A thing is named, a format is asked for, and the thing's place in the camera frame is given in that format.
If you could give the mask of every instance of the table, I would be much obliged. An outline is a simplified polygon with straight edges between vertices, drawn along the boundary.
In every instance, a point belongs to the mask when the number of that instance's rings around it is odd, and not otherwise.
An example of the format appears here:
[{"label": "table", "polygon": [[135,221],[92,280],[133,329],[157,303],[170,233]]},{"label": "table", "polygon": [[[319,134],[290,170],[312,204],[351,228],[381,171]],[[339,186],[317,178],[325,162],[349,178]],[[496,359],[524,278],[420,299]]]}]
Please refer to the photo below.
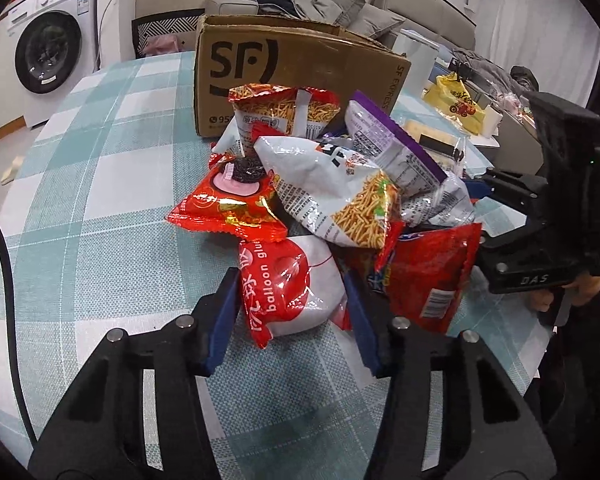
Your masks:
[{"label": "table", "polygon": [[[190,233],[163,219],[206,173],[209,142],[196,136],[192,118],[193,64],[186,52],[82,79],[11,184],[0,226],[14,271],[22,387],[37,434],[108,329],[160,328],[215,291],[237,263],[235,237]],[[401,97],[395,113],[428,122],[413,106]],[[480,157],[475,171],[488,163]],[[520,221],[493,201],[477,209],[496,230]],[[474,269],[450,332],[467,328],[485,338],[523,392],[549,333],[522,298],[489,294]],[[6,348],[0,276],[0,437],[26,463],[30,445]],[[146,454],[159,465],[152,379],[145,374]],[[371,377],[352,336],[331,324],[261,351],[240,314],[224,364],[198,386],[223,478],[304,479],[319,471],[325,479],[355,479],[366,468],[388,382]],[[440,423],[436,402],[432,427]],[[432,434],[427,461],[435,455]]]}]

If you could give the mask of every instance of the washing machine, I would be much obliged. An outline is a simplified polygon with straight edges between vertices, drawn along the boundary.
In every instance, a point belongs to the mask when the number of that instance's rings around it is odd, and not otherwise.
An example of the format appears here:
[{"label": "washing machine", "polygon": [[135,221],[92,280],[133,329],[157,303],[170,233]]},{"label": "washing machine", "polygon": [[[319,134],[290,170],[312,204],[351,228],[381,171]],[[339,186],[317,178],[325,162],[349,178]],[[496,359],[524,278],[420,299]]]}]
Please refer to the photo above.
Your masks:
[{"label": "washing machine", "polygon": [[24,0],[8,14],[14,68],[29,128],[43,123],[84,76],[97,70],[96,0]]}]

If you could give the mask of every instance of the white snack bag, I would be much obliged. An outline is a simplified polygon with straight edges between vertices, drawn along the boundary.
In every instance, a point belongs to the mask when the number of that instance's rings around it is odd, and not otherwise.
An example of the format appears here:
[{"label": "white snack bag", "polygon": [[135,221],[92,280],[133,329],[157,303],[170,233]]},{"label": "white snack bag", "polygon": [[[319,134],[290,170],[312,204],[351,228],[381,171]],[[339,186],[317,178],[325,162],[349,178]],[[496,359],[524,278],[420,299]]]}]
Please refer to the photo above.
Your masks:
[{"label": "white snack bag", "polygon": [[381,250],[398,189],[364,155],[299,137],[254,144],[285,210],[313,234],[340,246]]},{"label": "white snack bag", "polygon": [[238,123],[235,115],[232,117],[229,124],[227,124],[218,143],[211,148],[211,152],[217,153],[218,155],[244,156],[242,139],[240,138],[240,131],[238,130]]},{"label": "white snack bag", "polygon": [[446,179],[429,154],[360,91],[349,101],[345,124],[354,149],[382,168],[403,197],[436,190]]},{"label": "white snack bag", "polygon": [[427,221],[433,225],[457,227],[474,222],[474,205],[464,182],[453,171],[435,190],[420,193],[402,202],[400,217],[408,226]]}]

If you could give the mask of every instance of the pink bag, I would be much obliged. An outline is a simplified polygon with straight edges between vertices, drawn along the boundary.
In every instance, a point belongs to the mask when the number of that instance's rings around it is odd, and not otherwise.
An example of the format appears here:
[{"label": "pink bag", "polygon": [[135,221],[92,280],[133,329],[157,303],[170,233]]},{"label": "pink bag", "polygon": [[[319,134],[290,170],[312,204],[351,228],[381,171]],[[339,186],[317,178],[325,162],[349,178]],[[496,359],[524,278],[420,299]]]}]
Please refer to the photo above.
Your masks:
[{"label": "pink bag", "polygon": [[160,54],[173,54],[180,52],[180,43],[175,34],[163,34],[161,36],[150,36],[142,49],[145,57],[160,56]]}]

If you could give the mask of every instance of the black cable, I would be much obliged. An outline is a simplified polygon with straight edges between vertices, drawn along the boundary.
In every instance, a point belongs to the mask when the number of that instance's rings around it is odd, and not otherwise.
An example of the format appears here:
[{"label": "black cable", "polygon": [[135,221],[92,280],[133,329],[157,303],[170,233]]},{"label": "black cable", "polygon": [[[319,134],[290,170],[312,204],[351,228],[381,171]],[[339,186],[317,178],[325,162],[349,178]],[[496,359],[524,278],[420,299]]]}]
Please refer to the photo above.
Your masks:
[{"label": "black cable", "polygon": [[35,447],[38,440],[36,433],[33,431],[27,405],[24,402],[22,394],[22,384],[20,383],[20,371],[18,370],[18,348],[16,345],[16,315],[15,315],[15,300],[13,293],[13,274],[11,273],[11,261],[9,259],[9,251],[7,243],[4,241],[2,231],[0,231],[0,268],[2,269],[2,280],[4,282],[4,307],[5,318],[7,322],[7,352],[9,354],[9,369],[11,372],[11,382],[13,383],[13,391],[16,395],[16,403],[20,412],[20,418],[24,424],[27,435],[31,441],[31,445]]}]

